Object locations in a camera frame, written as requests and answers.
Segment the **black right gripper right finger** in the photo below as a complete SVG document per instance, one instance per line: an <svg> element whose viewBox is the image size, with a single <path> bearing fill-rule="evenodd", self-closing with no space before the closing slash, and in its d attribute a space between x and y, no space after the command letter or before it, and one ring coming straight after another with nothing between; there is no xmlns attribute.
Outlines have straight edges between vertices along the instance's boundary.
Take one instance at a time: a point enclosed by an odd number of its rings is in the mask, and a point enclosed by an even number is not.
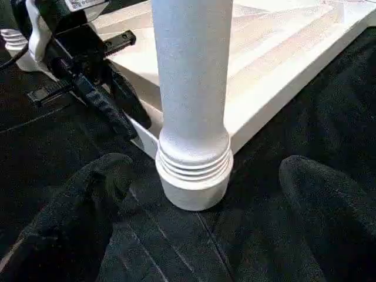
<svg viewBox="0 0 376 282"><path fill-rule="evenodd" d="M328 281L375 281L375 200L345 173L303 156L279 181Z"/></svg>

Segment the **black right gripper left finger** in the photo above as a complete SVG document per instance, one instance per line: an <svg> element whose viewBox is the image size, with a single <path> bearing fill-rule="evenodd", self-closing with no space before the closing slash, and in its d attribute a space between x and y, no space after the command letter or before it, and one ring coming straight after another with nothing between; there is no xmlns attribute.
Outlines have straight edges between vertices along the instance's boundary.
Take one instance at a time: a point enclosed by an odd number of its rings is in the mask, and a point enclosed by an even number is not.
<svg viewBox="0 0 376 282"><path fill-rule="evenodd" d="M2 258L1 281L95 281L132 166L109 153L75 172Z"/></svg>

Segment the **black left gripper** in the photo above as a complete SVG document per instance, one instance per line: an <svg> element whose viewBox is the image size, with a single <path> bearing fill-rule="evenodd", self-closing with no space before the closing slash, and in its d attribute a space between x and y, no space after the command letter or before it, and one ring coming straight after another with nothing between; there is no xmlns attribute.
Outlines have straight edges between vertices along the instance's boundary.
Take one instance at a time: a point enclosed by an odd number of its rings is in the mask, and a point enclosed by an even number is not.
<svg viewBox="0 0 376 282"><path fill-rule="evenodd" d="M131 31L103 41L91 27L104 6L27 6L26 38L32 59L50 72L56 82L32 92L33 103L72 93L97 111L114 131L126 140L134 129L125 113L145 129L152 121L133 85L108 59L109 55L132 46Z"/></svg>

